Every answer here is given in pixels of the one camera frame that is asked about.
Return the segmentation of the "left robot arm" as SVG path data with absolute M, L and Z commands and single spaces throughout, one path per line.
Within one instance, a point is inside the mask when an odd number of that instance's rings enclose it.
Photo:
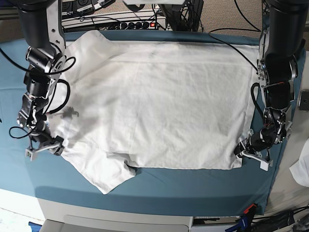
M 254 158 L 270 164 L 270 156 L 262 157 L 261 151 L 269 151 L 290 136 L 292 128 L 291 102 L 295 100 L 294 79 L 298 77 L 298 57 L 304 47 L 303 33 L 309 2 L 307 0 L 262 1 L 262 31 L 257 59 L 258 82 L 264 110 L 256 99 L 263 127 L 250 132 L 234 150 L 237 158 Z

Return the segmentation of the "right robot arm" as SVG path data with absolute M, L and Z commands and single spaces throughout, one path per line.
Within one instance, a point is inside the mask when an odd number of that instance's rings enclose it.
M 31 160 L 46 150 L 60 155 L 63 139 L 51 136 L 46 113 L 66 62 L 66 40 L 61 26 L 62 2 L 18 0 L 15 4 L 29 45 L 25 56 L 29 67 L 24 77 L 27 91 L 22 97 L 17 123 L 28 129 L 31 142 L 39 144 L 38 148 L 30 145 L 25 155 Z

